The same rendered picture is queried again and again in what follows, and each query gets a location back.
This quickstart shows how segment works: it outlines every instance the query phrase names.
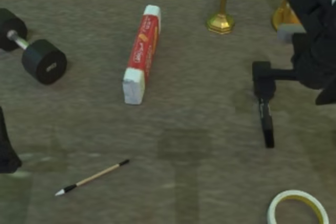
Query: gold object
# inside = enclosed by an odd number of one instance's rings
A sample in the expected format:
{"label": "gold object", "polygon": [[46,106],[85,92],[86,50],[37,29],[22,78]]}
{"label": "gold object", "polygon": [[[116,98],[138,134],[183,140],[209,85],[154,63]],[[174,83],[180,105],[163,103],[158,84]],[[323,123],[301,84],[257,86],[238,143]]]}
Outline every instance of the gold object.
{"label": "gold object", "polygon": [[293,10],[290,8],[287,0],[282,0],[280,7],[272,15],[272,25],[275,30],[282,23],[285,24],[299,24],[300,21],[296,17]]}
{"label": "gold object", "polygon": [[232,31],[235,21],[226,13],[226,3],[227,0],[220,0],[219,12],[206,22],[208,30],[219,34],[228,34]]}

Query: red label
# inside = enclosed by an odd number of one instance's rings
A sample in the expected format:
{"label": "red label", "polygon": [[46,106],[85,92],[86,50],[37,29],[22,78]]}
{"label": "red label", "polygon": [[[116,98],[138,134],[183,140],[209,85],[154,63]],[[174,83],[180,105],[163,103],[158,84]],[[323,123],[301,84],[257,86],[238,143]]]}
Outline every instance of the red label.
{"label": "red label", "polygon": [[128,62],[129,68],[144,71],[146,81],[150,73],[153,55],[159,37],[158,26],[159,20],[156,16],[143,15]]}

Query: black dumbbell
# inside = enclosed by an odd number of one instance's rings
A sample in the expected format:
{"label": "black dumbbell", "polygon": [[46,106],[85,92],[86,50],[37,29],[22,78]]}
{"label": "black dumbbell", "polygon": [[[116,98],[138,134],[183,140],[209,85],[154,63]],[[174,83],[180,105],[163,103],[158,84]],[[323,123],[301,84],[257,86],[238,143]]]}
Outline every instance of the black dumbbell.
{"label": "black dumbbell", "polygon": [[0,8],[0,48],[13,51],[21,47],[25,70],[40,83],[48,85],[60,79],[67,68],[65,54],[45,39],[29,44],[26,24],[7,9]]}

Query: black object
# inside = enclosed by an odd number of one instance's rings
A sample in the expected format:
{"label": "black object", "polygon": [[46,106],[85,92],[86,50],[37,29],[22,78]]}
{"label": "black object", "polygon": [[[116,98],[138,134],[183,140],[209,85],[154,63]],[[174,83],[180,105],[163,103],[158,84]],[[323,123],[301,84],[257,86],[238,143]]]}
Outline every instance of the black object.
{"label": "black object", "polygon": [[24,69],[42,84],[54,83],[66,71],[65,54],[44,39],[29,44],[25,41],[27,33],[27,27],[21,19],[9,10],[0,8],[0,48],[12,51],[22,47]]}
{"label": "black object", "polygon": [[3,110],[0,107],[0,173],[14,173],[22,162],[10,144]]}
{"label": "black object", "polygon": [[274,130],[269,102],[276,91],[276,80],[299,81],[310,89],[321,90],[316,105],[336,103],[336,4],[331,0],[288,0],[305,28],[293,34],[293,69],[272,69],[267,61],[253,62],[254,94],[267,148],[274,148]]}

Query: dumbbell handle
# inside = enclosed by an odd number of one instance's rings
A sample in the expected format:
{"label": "dumbbell handle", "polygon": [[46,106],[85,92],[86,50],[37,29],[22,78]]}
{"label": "dumbbell handle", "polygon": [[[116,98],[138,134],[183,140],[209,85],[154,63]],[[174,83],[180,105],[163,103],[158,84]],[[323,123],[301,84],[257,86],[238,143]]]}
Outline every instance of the dumbbell handle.
{"label": "dumbbell handle", "polygon": [[29,43],[25,39],[22,39],[15,30],[10,30],[7,33],[7,38],[17,43],[17,45],[21,47],[23,50],[26,50],[27,47],[29,46]]}

